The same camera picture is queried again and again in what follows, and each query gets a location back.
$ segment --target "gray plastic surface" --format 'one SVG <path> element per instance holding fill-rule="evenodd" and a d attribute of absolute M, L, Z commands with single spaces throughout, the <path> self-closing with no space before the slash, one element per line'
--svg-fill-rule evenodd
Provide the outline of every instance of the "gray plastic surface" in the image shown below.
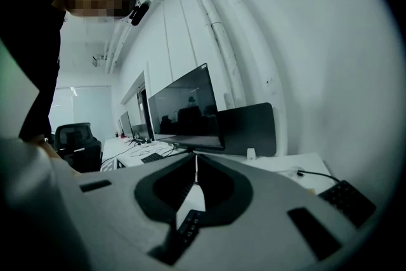
<path fill-rule="evenodd" d="M 50 161 L 43 151 L 8 142 L 2 158 L 11 166 L 4 175 L 18 177 L 6 185 L 12 209 L 29 216 L 41 213 L 41 227 L 59 237 L 61 249 L 85 270 L 298 270 L 317 263 L 287 212 L 305 207 L 343 245 L 356 234 L 352 224 L 320 198 L 275 173 L 220 157 L 216 161 L 246 177 L 254 190 L 248 209 L 231 225 L 207 227 L 183 256 L 169 267 L 146 252 L 162 244 L 169 227 L 149 220 L 134 198 L 136 184 L 146 175 L 187 154 L 133 168 L 89 173 L 74 178 L 69 165 Z M 33 164 L 18 162 L 33 159 Z M 79 185 L 97 180 L 112 184 L 83 193 Z M 30 203 L 49 197 L 47 209 Z"/>

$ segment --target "black slot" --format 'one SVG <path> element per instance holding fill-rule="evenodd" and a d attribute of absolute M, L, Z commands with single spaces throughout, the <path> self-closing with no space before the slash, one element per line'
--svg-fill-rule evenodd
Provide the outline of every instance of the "black slot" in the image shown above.
<path fill-rule="evenodd" d="M 293 209 L 287 214 L 319 260 L 324 260 L 341 248 L 340 243 L 306 208 Z"/>
<path fill-rule="evenodd" d="M 97 182 L 93 182 L 93 183 L 82 184 L 82 185 L 80 185 L 80 188 L 81 188 L 82 192 L 89 192 L 89 191 L 97 190 L 98 188 L 107 187 L 109 185 L 111 185 L 110 181 L 101 180 L 101 181 L 97 181 Z"/>

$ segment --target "black desk divider panel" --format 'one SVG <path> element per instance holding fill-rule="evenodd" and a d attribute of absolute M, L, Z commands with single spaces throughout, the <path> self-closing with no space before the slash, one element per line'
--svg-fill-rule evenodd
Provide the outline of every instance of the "black desk divider panel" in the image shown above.
<path fill-rule="evenodd" d="M 261 103 L 220 111 L 217 115 L 224 150 L 199 149 L 214 154 L 247 155 L 254 148 L 257 156 L 276 154 L 277 140 L 272 105 Z"/>

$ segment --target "office chair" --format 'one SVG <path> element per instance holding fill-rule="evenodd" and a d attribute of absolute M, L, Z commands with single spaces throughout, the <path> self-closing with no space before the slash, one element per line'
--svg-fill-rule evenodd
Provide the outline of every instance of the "office chair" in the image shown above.
<path fill-rule="evenodd" d="M 102 143 L 93 136 L 90 123 L 59 126 L 55 132 L 55 150 L 80 173 L 100 170 Z"/>

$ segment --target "keyboard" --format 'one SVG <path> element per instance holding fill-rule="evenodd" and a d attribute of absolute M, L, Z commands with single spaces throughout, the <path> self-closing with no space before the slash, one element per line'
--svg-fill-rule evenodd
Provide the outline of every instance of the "keyboard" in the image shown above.
<path fill-rule="evenodd" d="M 335 186 L 318 195 L 342 212 L 357 228 L 374 213 L 376 207 L 347 181 L 341 181 Z"/>
<path fill-rule="evenodd" d="M 146 156 L 146 158 L 143 158 L 141 162 L 154 162 L 154 161 L 159 161 L 160 159 L 163 159 L 164 156 L 161 156 L 160 154 L 157 154 L 154 152 L 153 154 Z"/>

